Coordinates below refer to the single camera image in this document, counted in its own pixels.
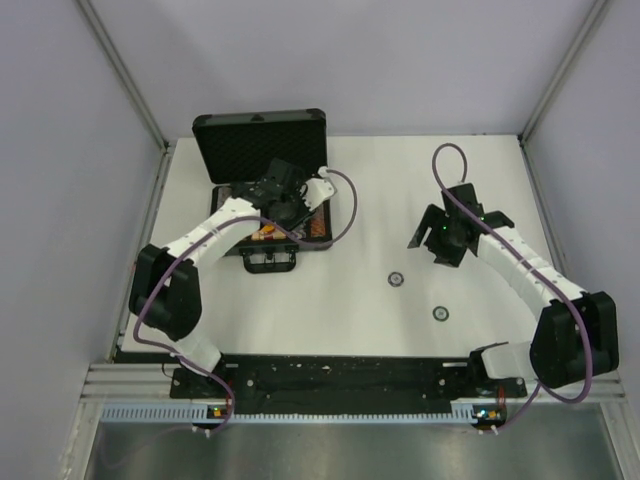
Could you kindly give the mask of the red playing card deck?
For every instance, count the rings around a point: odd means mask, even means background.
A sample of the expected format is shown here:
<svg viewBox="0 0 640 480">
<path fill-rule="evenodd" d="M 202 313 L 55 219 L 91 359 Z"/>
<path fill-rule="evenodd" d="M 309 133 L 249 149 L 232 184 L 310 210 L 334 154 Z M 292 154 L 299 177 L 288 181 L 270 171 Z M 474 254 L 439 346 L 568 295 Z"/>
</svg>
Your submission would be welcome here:
<svg viewBox="0 0 640 480">
<path fill-rule="evenodd" d="M 252 241 L 271 241 L 281 240 L 282 238 L 282 233 L 271 225 L 265 225 L 251 235 Z"/>
</svg>

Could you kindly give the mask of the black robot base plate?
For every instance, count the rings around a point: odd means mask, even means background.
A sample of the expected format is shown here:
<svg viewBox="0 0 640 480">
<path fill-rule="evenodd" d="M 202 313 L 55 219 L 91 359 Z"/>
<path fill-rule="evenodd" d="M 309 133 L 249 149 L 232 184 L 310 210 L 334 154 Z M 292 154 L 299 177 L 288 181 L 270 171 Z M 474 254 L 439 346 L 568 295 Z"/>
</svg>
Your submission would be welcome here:
<svg viewBox="0 0 640 480">
<path fill-rule="evenodd" d="M 465 358 L 225 354 L 205 378 L 173 373 L 173 399 L 235 395 L 237 413 L 445 413 L 461 398 L 524 398 L 514 378 L 491 380 Z"/>
</svg>

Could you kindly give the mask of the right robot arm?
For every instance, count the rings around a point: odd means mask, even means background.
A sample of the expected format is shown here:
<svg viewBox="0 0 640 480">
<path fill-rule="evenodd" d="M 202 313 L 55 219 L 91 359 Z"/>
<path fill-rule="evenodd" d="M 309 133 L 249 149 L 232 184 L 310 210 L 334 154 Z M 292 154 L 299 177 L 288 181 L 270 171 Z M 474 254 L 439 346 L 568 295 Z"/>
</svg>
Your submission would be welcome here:
<svg viewBox="0 0 640 480">
<path fill-rule="evenodd" d="M 516 377 L 556 389 L 618 368 L 617 311 L 609 294 L 590 293 L 556 271 L 507 215 L 483 209 L 472 184 L 448 188 L 442 199 L 441 206 L 427 206 L 408 246 L 424 246 L 435 263 L 453 268 L 473 254 L 506 281 L 536 322 L 530 341 L 471 353 L 475 364 L 466 380 L 474 393 L 490 395 Z"/>
</svg>

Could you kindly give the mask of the poker chip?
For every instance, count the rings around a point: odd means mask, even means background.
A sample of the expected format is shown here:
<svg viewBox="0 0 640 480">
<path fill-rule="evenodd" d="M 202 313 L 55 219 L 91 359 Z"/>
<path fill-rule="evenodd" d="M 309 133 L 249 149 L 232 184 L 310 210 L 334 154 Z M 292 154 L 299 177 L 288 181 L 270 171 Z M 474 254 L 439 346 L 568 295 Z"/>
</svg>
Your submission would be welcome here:
<svg viewBox="0 0 640 480">
<path fill-rule="evenodd" d="M 404 284 L 404 276 L 400 272 L 391 272 L 388 275 L 388 283 L 394 287 L 400 287 Z"/>
<path fill-rule="evenodd" d="M 432 311 L 433 318 L 438 322 L 445 322 L 449 319 L 449 310 L 444 306 L 436 306 Z"/>
</svg>

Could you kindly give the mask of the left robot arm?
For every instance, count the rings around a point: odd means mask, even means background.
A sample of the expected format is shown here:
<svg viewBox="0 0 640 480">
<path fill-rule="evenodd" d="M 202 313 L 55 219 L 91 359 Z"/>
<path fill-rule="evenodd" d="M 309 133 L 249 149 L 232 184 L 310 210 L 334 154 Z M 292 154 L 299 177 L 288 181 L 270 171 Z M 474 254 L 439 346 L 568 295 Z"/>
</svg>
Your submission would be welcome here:
<svg viewBox="0 0 640 480">
<path fill-rule="evenodd" d="M 192 384 L 205 396 L 226 387 L 216 366 L 222 354 L 198 326 L 203 310 L 201 278 L 207 269 L 268 219 L 286 230 L 312 215 L 324 198 L 324 181 L 284 160 L 271 161 L 253 182 L 233 183 L 224 203 L 190 232 L 164 245 L 146 245 L 138 254 L 128 301 L 141 324 L 164 334 L 166 349 L 193 371 Z"/>
</svg>

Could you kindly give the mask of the black poker set case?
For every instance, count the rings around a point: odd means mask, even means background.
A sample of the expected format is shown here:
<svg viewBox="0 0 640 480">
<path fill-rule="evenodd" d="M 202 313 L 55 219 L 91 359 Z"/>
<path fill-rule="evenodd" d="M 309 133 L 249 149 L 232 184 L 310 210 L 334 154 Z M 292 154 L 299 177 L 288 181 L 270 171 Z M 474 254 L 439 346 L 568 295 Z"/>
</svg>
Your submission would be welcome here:
<svg viewBox="0 0 640 480">
<path fill-rule="evenodd" d="M 214 184 L 211 213 L 224 203 L 231 184 L 259 179 L 274 158 L 307 174 L 316 175 L 327 166 L 326 115 L 321 109 L 200 115 L 193 121 L 192 132 Z M 306 230 L 318 207 L 303 223 L 288 230 L 303 240 L 304 246 L 281 232 L 281 240 L 252 241 L 251 236 L 246 237 L 227 254 L 240 256 L 245 270 L 252 274 L 292 271 L 298 252 L 317 250 L 321 243 L 333 240 L 330 199 L 322 205 L 328 216 L 326 237 L 309 238 Z"/>
</svg>

